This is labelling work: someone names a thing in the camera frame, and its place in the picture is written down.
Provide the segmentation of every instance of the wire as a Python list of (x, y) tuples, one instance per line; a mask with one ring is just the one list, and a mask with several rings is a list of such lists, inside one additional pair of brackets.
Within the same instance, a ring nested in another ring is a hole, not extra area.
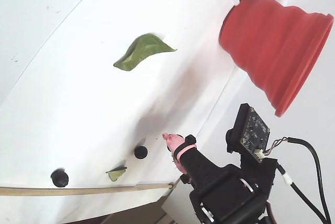
[(277, 140), (273, 141), (271, 148), (270, 148), (270, 149), (267, 149), (267, 150), (265, 151), (264, 155), (265, 155), (265, 156), (270, 155), (270, 153), (272, 152), (272, 150), (273, 150), (274, 148), (276, 148), (278, 145), (280, 145), (283, 141), (287, 141), (287, 137), (283, 137), (282, 139), (277, 139)]
[(305, 146), (312, 153), (314, 161), (315, 161), (317, 176), (318, 176), (319, 194), (320, 194), (322, 207), (323, 207), (323, 210), (325, 212), (325, 216), (326, 216), (326, 220), (327, 220), (328, 224), (331, 224), (330, 215), (329, 215), (329, 211), (328, 211), (328, 207), (327, 207), (327, 203), (326, 203), (326, 199), (325, 199), (325, 194), (323, 192), (321, 167), (320, 167), (320, 161), (319, 161), (319, 158), (318, 158), (318, 154), (316, 153), (315, 149), (311, 146), (311, 144), (308, 143), (305, 140), (295, 139), (295, 138), (288, 138), (287, 142), (294, 143), (294, 144), (301, 144), (301, 145)]
[[(277, 169), (282, 175), (286, 173), (284, 168), (279, 163), (277, 163)], [(296, 184), (294, 184), (294, 182), (291, 183), (291, 187), (297, 193), (297, 195), (299, 195), (299, 197), (307, 204), (307, 206), (309, 206), (309, 208), (319, 217), (323, 224), (329, 224), (323, 214), (319, 211), (319, 209), (314, 206), (312, 202), (310, 202), (310, 200), (303, 194), (302, 191), (300, 191), (300, 189), (296, 186)]]
[(294, 182), (292, 183), (291, 187), (297, 193), (297, 195), (299, 195), (300, 198), (307, 204), (307, 206), (309, 206), (309, 208), (312, 209), (313, 212), (320, 218), (320, 220), (322, 221), (322, 223), (323, 224), (328, 224), (326, 218), (319, 211), (319, 209), (317, 209), (317, 207), (314, 206), (312, 202), (310, 202), (310, 200), (303, 194), (302, 191), (300, 191), (300, 189), (296, 186), (296, 184), (294, 184)]
[(271, 204), (268, 201), (266, 202), (266, 212), (267, 212), (267, 215), (270, 217), (271, 223), (272, 224), (277, 224), (276, 220), (273, 217), (273, 213), (272, 213), (272, 209), (271, 209)]

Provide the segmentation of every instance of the white surface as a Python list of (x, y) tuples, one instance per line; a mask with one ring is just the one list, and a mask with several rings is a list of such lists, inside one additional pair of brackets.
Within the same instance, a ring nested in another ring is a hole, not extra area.
[(31, 59), (80, 0), (0, 0), (0, 105)]
[[(234, 63), (218, 44), (232, 0), (83, 0), (32, 60), (0, 107), (0, 184), (68, 187), (175, 181), (163, 132), (197, 134)], [(178, 50), (133, 71), (115, 67), (141, 34)], [(144, 143), (144, 160), (133, 156)], [(106, 171), (124, 164), (112, 183)], [(113, 195), (1, 197), (0, 222), (62, 223), (157, 200), (165, 190)]]
[[(289, 0), (288, 4), (297, 5), (307, 12), (335, 14), (333, 0)], [(240, 104), (249, 103), (270, 127), (270, 140), (292, 136), (305, 139), (314, 146), (320, 158), (327, 205), (330, 215), (334, 216), (335, 192), (332, 190), (332, 182), (335, 157), (332, 153), (332, 136), (335, 127), (333, 117), (335, 80), (333, 69), (330, 68), (335, 64), (334, 52), (335, 33), (331, 31), (306, 83), (281, 118), (274, 116), (275, 110), (266, 99), (264, 92), (247, 78), (225, 113), (222, 114), (221, 121), (214, 127), (211, 135), (206, 136), (206, 139), (203, 139), (204, 137), (198, 139), (205, 142), (201, 152), (219, 166), (225, 166), (228, 163), (239, 165), (239, 156), (236, 153), (226, 152), (225, 134), (232, 128)], [(271, 156), (279, 159), (297, 186), (322, 212), (315, 164), (310, 152), (300, 145), (283, 143), (273, 151)], [(198, 221), (188, 197), (191, 190), (191, 186), (179, 183), (163, 205), (163, 209), (179, 224), (194, 224)], [(270, 202), (277, 223), (320, 223), (308, 206), (290, 187), (285, 185), (279, 172), (272, 187)]]

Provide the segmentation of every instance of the black cable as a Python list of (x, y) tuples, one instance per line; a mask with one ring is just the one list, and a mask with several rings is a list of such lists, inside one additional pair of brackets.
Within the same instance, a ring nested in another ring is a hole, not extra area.
[[(286, 173), (284, 168), (279, 163), (277, 164), (277, 169), (282, 175)], [(323, 224), (329, 224), (323, 214), (319, 211), (319, 209), (314, 206), (312, 202), (310, 202), (310, 200), (303, 194), (302, 191), (300, 191), (296, 184), (292, 183), (291, 187), (297, 193), (297, 195), (299, 195), (299, 197), (307, 204), (307, 206), (309, 206), (309, 208), (312, 209), (312, 211), (319, 217)]]
[(266, 202), (266, 212), (267, 212), (267, 215), (270, 217), (271, 223), (277, 224), (276, 220), (274, 219), (273, 213), (272, 213), (271, 204), (268, 201)]
[(312, 209), (313, 212), (320, 218), (322, 223), (328, 224), (328, 221), (323, 216), (323, 214), (319, 211), (319, 209), (317, 209), (317, 207), (314, 206), (312, 202), (310, 202), (310, 200), (303, 194), (303, 192), (299, 190), (299, 188), (294, 183), (292, 183), (291, 187), (300, 196), (300, 198), (310, 207), (310, 209)]
[(319, 161), (319, 158), (318, 158), (318, 154), (316, 153), (315, 149), (311, 146), (311, 144), (308, 143), (305, 140), (295, 139), (295, 138), (288, 138), (287, 142), (294, 143), (294, 144), (301, 144), (301, 145), (305, 146), (306, 148), (308, 148), (308, 150), (312, 153), (314, 161), (315, 161), (317, 176), (318, 176), (319, 194), (320, 194), (322, 207), (323, 207), (323, 210), (325, 212), (328, 224), (331, 224), (330, 215), (329, 215), (329, 211), (328, 211), (328, 207), (327, 207), (327, 203), (326, 203), (326, 199), (325, 199), (325, 194), (323, 192), (321, 167), (320, 167), (320, 161)]

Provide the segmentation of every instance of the circuit board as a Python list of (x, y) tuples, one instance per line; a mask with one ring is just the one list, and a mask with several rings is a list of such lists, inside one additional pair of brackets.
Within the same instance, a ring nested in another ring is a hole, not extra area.
[(265, 151), (269, 135), (270, 129), (256, 111), (250, 107), (242, 131), (241, 144), (259, 160), (260, 158), (256, 155), (256, 152), (257, 150)]
[(248, 104), (241, 104), (234, 127), (227, 131), (227, 152), (238, 152), (251, 162), (261, 163), (270, 129)]

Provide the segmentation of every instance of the black mount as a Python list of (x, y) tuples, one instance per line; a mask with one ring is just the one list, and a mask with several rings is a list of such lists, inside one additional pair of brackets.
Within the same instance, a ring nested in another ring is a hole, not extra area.
[[(244, 122), (248, 118), (245, 105), (241, 105), (241, 107), (244, 106), (244, 116), (241, 117)], [(244, 124), (241, 122), (238, 122), (236, 126), (239, 127), (238, 132), (245, 132), (243, 131)], [(229, 132), (227, 143), (232, 143), (232, 132), (237, 132), (235, 126)], [(193, 136), (190, 139), (192, 143), (195, 143)], [(192, 179), (191, 185), (194, 190), (190, 193), (189, 198), (201, 223), (268, 223), (268, 217), (262, 220), (259, 220), (259, 217), (266, 208), (266, 201), (275, 177), (277, 160), (265, 158), (258, 161), (256, 160), (258, 157), (255, 158), (253, 153), (247, 152), (243, 149), (244, 147), (236, 145), (233, 150), (239, 152), (239, 148), (243, 150), (240, 152), (241, 168), (232, 164), (218, 167), (196, 148), (191, 148), (181, 155), (180, 163), (187, 171), (187, 174), (181, 176), (181, 180), (186, 184), (189, 183), (190, 178)]]

